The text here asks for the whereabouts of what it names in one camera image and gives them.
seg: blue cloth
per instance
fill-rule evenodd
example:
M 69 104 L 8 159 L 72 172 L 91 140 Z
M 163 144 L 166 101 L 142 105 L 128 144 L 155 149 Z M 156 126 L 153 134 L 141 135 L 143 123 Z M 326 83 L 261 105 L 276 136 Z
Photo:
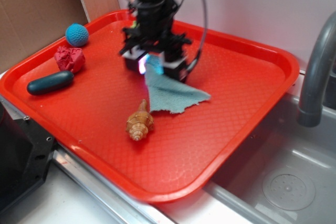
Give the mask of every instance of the blue cloth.
M 149 91 L 150 111 L 167 110 L 183 113 L 185 108 L 209 100 L 210 95 L 163 74 L 160 59 L 150 56 L 146 62 L 146 85 Z

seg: sink drain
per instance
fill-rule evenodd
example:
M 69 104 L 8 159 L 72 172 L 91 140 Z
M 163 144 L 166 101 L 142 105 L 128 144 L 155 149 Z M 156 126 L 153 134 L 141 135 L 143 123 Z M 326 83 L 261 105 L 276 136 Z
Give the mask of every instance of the sink drain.
M 262 186 L 268 201 L 283 210 L 306 208 L 315 197 L 315 187 L 311 179 L 291 168 L 270 172 Z

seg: blue knitted ball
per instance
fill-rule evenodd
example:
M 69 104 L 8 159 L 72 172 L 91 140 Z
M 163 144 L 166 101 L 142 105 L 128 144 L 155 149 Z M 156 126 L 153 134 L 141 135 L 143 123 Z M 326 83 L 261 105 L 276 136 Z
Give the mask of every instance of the blue knitted ball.
M 66 30 L 65 38 L 73 47 L 81 47 L 88 42 L 89 32 L 82 25 L 74 23 Z

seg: led light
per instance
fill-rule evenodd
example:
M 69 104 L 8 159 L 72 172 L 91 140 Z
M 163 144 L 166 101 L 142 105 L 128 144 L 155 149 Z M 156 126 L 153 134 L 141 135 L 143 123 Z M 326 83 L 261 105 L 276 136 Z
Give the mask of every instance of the led light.
M 148 57 L 149 57 L 149 54 L 146 54 L 144 57 L 142 57 L 139 60 L 139 73 L 140 74 L 145 74 L 146 73 L 145 64 L 146 64 L 146 61 L 147 61 Z

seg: white wall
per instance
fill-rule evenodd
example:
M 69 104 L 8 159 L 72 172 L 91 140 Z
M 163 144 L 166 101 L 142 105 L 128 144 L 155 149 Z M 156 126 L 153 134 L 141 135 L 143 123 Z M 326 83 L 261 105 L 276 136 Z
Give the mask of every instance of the white wall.
M 121 8 L 126 2 L 119 0 Z M 209 27 L 282 48 L 305 69 L 336 0 L 207 0 Z M 201 0 L 186 0 L 177 20 L 203 25 Z

